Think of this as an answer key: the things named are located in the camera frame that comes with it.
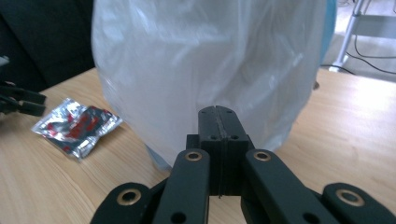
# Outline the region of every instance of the wooden tabletop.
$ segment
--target wooden tabletop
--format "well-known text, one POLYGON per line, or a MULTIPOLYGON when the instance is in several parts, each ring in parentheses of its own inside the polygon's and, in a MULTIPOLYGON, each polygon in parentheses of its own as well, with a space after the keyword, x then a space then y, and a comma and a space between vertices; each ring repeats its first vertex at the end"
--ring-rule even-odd
MULTIPOLYGON (((396 214, 396 84, 318 72, 320 88, 276 154, 318 192, 357 186, 396 214)), ((111 111, 92 69, 43 92, 47 111, 65 98, 111 111)), ((30 129, 39 118, 0 118, 0 223, 89 223, 107 194, 126 182, 152 187, 168 177, 125 123, 82 162, 30 129)), ((245 223, 238 197, 211 197, 209 223, 245 223)))

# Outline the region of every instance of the translucent plastic bag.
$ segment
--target translucent plastic bag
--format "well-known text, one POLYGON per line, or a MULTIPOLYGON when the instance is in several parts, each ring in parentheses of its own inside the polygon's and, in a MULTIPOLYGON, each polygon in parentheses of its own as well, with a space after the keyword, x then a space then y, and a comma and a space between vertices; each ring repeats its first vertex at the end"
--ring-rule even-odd
POLYGON ((234 110, 276 149, 318 71, 326 1, 100 0, 92 48, 106 99, 168 164, 200 109, 234 110))

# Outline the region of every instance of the red and silver wrapper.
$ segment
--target red and silver wrapper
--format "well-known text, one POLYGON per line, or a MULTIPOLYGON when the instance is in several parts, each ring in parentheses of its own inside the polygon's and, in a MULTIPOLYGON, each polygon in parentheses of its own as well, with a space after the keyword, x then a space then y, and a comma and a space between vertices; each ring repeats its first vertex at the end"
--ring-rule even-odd
POLYGON ((32 131, 47 138, 62 152, 85 158, 99 138, 118 127, 122 119, 104 109, 66 99, 40 120, 32 131))

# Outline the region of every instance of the black plastic part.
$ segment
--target black plastic part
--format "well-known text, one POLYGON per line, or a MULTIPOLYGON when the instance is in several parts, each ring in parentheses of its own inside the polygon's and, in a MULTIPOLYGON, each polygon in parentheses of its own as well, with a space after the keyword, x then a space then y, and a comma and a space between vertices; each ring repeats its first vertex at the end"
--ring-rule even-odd
POLYGON ((207 223, 209 155, 189 149, 177 155, 152 223, 207 223))
POLYGON ((250 150, 244 168, 271 223, 338 223, 273 152, 250 150))
POLYGON ((363 190, 348 184, 336 183, 326 186, 322 202, 341 223, 396 223, 396 217, 384 205, 363 190))
POLYGON ((17 105, 11 104, 7 98, 0 95, 0 113, 9 114, 17 111, 17 105))
POLYGON ((19 107, 20 113, 28 114, 36 117, 42 116, 45 110, 46 110, 45 106, 32 104, 29 102, 22 102, 22 105, 19 107))
POLYGON ((152 219, 154 219, 154 215, 157 212, 161 197, 163 196, 163 190, 165 189, 167 180, 168 179, 166 178, 149 190, 151 201, 149 202, 148 207, 146 208, 146 213, 140 223, 152 223, 152 219))
POLYGON ((210 192, 241 196, 248 224, 396 224, 396 217, 361 189, 332 184, 321 196, 307 189, 273 152, 253 148, 232 110, 207 107, 199 112, 199 134, 187 135, 187 150, 178 154, 170 177, 150 190, 138 184, 117 187, 92 223, 207 223, 210 192), (202 158, 195 155, 187 160, 191 152, 202 158), (141 203, 117 204, 117 195, 128 188, 142 188, 141 203), (345 203, 337 195, 339 189, 346 190, 343 197, 353 203, 359 195, 364 204, 345 203))
MULTIPOLYGON (((126 194, 124 200, 131 200, 128 197, 136 197, 126 194)), ((96 210, 91 224, 107 224, 107 223, 118 223, 118 224, 138 224, 143 223, 143 215, 145 214, 146 208, 151 200, 151 194, 149 188, 144 185, 136 183, 127 183, 116 187, 111 190, 105 200, 96 210), (119 204, 118 198, 122 196, 123 192, 128 189, 136 189, 140 192, 140 199, 131 205, 119 204)))
MULTIPOLYGON (((210 195, 240 195, 241 163, 249 146, 254 147, 235 112, 210 106, 198 113, 199 148, 210 155, 210 195)), ((196 147, 197 137, 188 135, 187 148, 196 147)))
POLYGON ((12 85, 0 85, 0 94, 11 97, 16 101, 28 101, 42 105, 46 101, 46 96, 34 91, 27 91, 12 85))
POLYGON ((271 223, 264 207, 257 198, 256 192, 254 192, 253 187, 251 187, 248 181, 244 183, 242 189, 241 209, 247 224, 271 223))

